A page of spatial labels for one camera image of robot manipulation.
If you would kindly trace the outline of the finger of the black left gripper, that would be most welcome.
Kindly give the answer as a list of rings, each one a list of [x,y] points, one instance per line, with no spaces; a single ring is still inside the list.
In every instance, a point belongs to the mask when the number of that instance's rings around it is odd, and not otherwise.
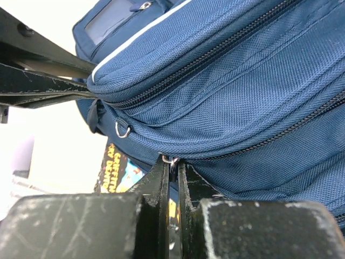
[[[54,76],[87,78],[95,65],[69,53],[1,9],[1,59]]]
[[[85,84],[1,64],[1,104],[39,108],[71,100],[95,99]]]

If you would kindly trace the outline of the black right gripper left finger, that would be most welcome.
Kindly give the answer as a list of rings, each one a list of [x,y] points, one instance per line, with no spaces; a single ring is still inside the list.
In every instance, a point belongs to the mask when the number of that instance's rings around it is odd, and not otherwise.
[[[169,166],[119,194],[29,196],[1,223],[1,258],[168,258]]]

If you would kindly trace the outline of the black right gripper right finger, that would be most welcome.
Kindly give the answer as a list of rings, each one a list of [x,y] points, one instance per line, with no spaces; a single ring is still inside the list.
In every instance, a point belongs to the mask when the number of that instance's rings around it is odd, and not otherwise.
[[[344,237],[317,202],[226,199],[178,164],[182,258],[344,258]]]

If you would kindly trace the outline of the navy blue student backpack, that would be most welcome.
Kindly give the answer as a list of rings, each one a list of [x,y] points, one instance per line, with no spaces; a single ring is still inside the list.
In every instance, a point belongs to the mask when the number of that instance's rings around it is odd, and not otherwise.
[[[99,1],[73,36],[95,64],[78,108],[134,165],[344,228],[344,1]]]

